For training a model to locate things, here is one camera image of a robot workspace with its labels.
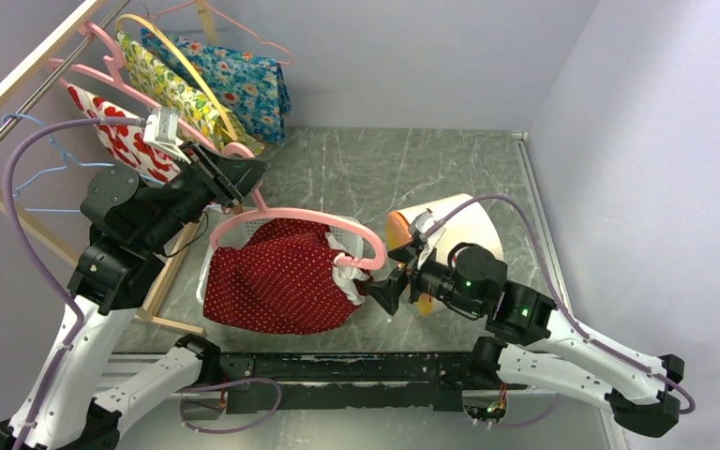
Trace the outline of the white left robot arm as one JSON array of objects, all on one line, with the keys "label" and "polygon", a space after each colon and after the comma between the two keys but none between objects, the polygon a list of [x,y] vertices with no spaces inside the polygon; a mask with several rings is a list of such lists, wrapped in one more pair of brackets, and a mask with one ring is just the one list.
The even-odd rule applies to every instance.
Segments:
[{"label": "white left robot arm", "polygon": [[111,393],[96,390],[117,339],[164,267],[166,244],[208,205],[241,203],[269,169],[255,157],[222,156],[198,143],[185,151],[191,161],[163,187],[150,187],[124,165],[91,180],[81,204],[91,223],[89,246],[62,291],[63,321],[35,385],[0,422],[0,449],[113,449],[170,394],[224,380],[219,347],[187,334]]}]

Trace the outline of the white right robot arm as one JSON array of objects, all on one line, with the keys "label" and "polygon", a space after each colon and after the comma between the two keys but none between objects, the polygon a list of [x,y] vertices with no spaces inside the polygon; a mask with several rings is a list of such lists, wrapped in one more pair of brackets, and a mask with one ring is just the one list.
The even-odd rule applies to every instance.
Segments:
[{"label": "white right robot arm", "polygon": [[365,290],[389,314],[402,297],[423,294],[471,321],[486,334],[476,340],[468,373],[478,387],[530,384],[610,413],[621,427],[660,438],[682,415],[678,399],[684,361],[643,355],[582,329],[549,296],[511,281],[508,267],[489,250],[460,243],[447,263],[422,258],[413,243],[390,251],[396,263]]}]

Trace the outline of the red polka dot skirt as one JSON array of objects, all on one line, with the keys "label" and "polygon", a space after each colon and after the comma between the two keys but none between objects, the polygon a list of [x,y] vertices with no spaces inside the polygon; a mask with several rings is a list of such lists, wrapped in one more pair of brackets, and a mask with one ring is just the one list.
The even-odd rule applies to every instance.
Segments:
[{"label": "red polka dot skirt", "polygon": [[275,218],[261,225],[247,241],[248,246],[259,245],[280,238],[314,234],[323,244],[331,229],[326,224],[295,218]]},{"label": "red polka dot skirt", "polygon": [[307,232],[220,247],[209,263],[202,314],[214,322],[275,335],[313,335],[343,325],[365,303],[359,281],[336,276],[329,232]]}]

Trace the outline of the white red flower skirt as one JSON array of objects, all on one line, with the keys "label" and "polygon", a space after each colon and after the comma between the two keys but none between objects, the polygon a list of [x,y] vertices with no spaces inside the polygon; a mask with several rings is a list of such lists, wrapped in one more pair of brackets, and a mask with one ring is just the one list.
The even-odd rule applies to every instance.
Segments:
[{"label": "white red flower skirt", "polygon": [[[137,115],[99,95],[69,83],[66,89],[85,117],[137,118]],[[174,160],[143,141],[143,128],[137,126],[95,125],[98,139],[106,150],[137,173],[161,182],[170,182],[180,169]]]}]

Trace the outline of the pink plastic hanger front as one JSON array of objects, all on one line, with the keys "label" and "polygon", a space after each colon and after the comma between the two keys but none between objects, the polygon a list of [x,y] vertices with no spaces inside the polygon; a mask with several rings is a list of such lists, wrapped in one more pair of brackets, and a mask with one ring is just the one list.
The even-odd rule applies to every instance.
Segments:
[{"label": "pink plastic hanger front", "polygon": [[338,266],[353,267],[362,270],[372,271],[381,269],[387,261],[386,247],[381,237],[372,231],[369,227],[341,216],[294,207],[270,207],[267,205],[262,193],[260,182],[254,187],[249,194],[249,198],[255,205],[255,208],[247,209],[244,212],[231,216],[216,226],[208,238],[210,248],[217,249],[221,237],[226,233],[242,228],[249,222],[260,220],[293,220],[296,222],[319,224],[330,229],[336,229],[340,232],[348,232],[370,244],[373,249],[373,255],[370,258],[364,257],[364,253],[360,250],[357,254],[351,253],[349,256],[341,257],[337,260]]}]

